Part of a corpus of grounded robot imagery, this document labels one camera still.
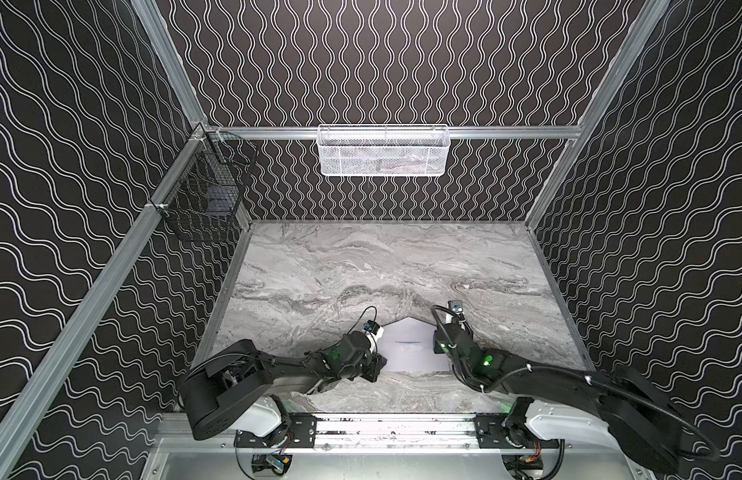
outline white sheet of paper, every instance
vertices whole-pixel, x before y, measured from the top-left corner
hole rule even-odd
[[[433,353],[435,326],[410,316],[384,326],[379,354],[385,372],[450,372],[448,357]]]

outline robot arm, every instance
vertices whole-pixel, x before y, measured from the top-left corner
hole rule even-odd
[[[440,312],[445,313],[447,323],[441,321]],[[607,424],[608,433],[626,456],[657,473],[677,473],[680,457],[713,460],[719,456],[709,438],[634,369],[606,375],[533,362],[506,350],[484,349],[472,339],[459,302],[449,302],[449,308],[434,306],[433,315],[438,324],[433,350],[449,356],[457,379],[471,389],[544,398],[574,407],[583,412],[578,425],[585,429],[593,427],[594,416]],[[539,416],[543,409],[540,402],[531,406],[534,398],[518,398],[507,420],[492,435],[525,447],[551,439],[549,430],[541,427],[547,424],[539,422],[544,419]],[[701,438],[708,451],[681,450],[682,427]]]
[[[357,376],[375,382],[387,363],[376,352],[382,327],[372,321],[364,329],[302,358],[272,356],[257,350],[251,340],[235,342],[212,356],[191,371],[180,388],[193,437],[204,440],[223,432],[264,396],[327,392],[339,380]]]

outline aluminum frame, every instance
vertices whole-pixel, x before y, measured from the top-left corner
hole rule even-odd
[[[358,455],[480,455],[533,453],[531,448],[480,448],[474,414],[448,413],[316,413],[314,448],[289,453]],[[207,440],[195,440],[184,413],[164,414],[150,456],[171,453],[235,453],[235,431],[225,430]],[[614,452],[607,446],[574,442],[577,453]],[[545,448],[555,452],[557,448]],[[271,448],[238,448],[241,453],[271,453]]]
[[[189,164],[202,138],[203,130],[198,127],[155,189],[152,202],[161,204],[167,200],[171,187]],[[144,206],[0,422],[0,480],[11,473],[160,220],[152,204]]]
[[[541,270],[545,273],[545,278],[547,279],[547,283],[549,284],[550,290],[552,291],[552,296],[555,297],[555,302],[558,303],[558,309],[563,315],[563,320],[566,322],[566,326],[568,326],[568,331],[571,333],[571,337],[574,340],[574,345],[579,352],[579,357],[585,363],[586,370],[595,370],[596,366],[595,364],[593,364],[592,358],[590,358],[590,354],[587,351],[587,347],[585,346],[585,341],[582,339],[582,335],[576,328],[574,317],[572,316],[571,312],[568,311],[568,303],[566,302],[566,299],[563,298],[563,293],[561,293],[561,289],[558,286],[558,281],[555,279],[555,275],[552,274],[552,270],[550,270],[550,266],[547,263],[547,259],[545,258],[545,253],[541,250],[541,245],[539,245],[539,241],[536,239],[536,235],[534,234],[533,230],[528,229],[527,232],[529,234],[529,242],[531,243],[531,247],[534,249],[537,260],[539,260]]]
[[[197,92],[190,83],[187,70],[176,50],[174,41],[168,34],[168,25],[160,14],[155,0],[131,0],[136,15],[141,20],[146,36],[150,38],[152,47],[155,49],[158,60],[168,77],[168,82],[176,93],[176,98],[181,104],[184,116],[191,124],[207,124],[206,114],[203,112],[201,102],[197,100]]]
[[[573,126],[539,127],[457,127],[448,126],[454,140],[517,138],[579,138],[582,128]],[[229,133],[244,140],[316,140],[318,127],[211,127],[219,134]]]
[[[531,230],[536,230],[548,206],[555,198],[555,194],[558,193],[558,188],[566,179],[568,171],[574,166],[579,154],[592,136],[592,132],[595,131],[606,114],[606,110],[619,88],[625,83],[632,65],[638,59],[638,55],[643,52],[648,38],[654,32],[664,12],[667,11],[669,4],[670,0],[646,0],[641,7],[641,11],[622,42],[622,47],[619,48],[619,52],[616,53],[613,62],[609,65],[606,75],[598,85],[595,94],[592,95],[590,104],[579,121],[582,133],[576,140],[569,141],[563,148],[561,156],[555,162],[552,172],[542,186],[541,192],[539,192],[529,215],[526,217],[526,224]]]
[[[203,362],[203,360],[211,356],[213,343],[217,339],[217,333],[222,326],[222,319],[224,318],[224,314],[227,312],[227,306],[230,304],[232,292],[235,290],[235,281],[237,280],[238,272],[241,271],[243,259],[248,251],[248,245],[251,243],[252,232],[253,229],[249,224],[249,226],[241,233],[241,238],[237,241],[235,253],[232,255],[232,259],[230,260],[227,274],[224,275],[224,281],[222,282],[219,295],[213,303],[211,316],[208,318],[208,322],[206,323],[206,329],[203,333],[201,343],[197,346],[197,350],[195,351],[195,358],[192,360],[191,368],[195,368]]]

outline wall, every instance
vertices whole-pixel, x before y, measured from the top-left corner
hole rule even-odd
[[[211,124],[573,125],[642,0],[157,0]],[[264,143],[267,220],[523,221],[560,140],[453,142],[442,178],[325,178],[311,142]]]
[[[158,227],[11,478],[139,478],[234,250],[182,244]]]
[[[569,125],[641,0],[158,0],[212,124]]]
[[[0,421],[184,147],[127,0],[0,0]],[[12,478],[137,478],[234,243],[160,225]]]
[[[538,230],[600,369],[632,365],[742,478],[742,0],[675,0]]]
[[[454,140],[445,175],[325,177],[314,141],[260,146],[243,197],[258,220],[523,221],[565,140]],[[241,158],[229,135],[222,154]]]
[[[184,146],[125,0],[0,0],[0,420]]]

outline marble surface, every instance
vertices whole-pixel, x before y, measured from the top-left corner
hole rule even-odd
[[[532,360],[583,368],[519,224],[255,224],[213,348],[250,338],[274,355],[335,342],[368,305],[382,325],[434,324],[429,306],[462,300],[475,339]],[[449,373],[382,371],[314,396],[281,395],[320,412],[501,412]]]

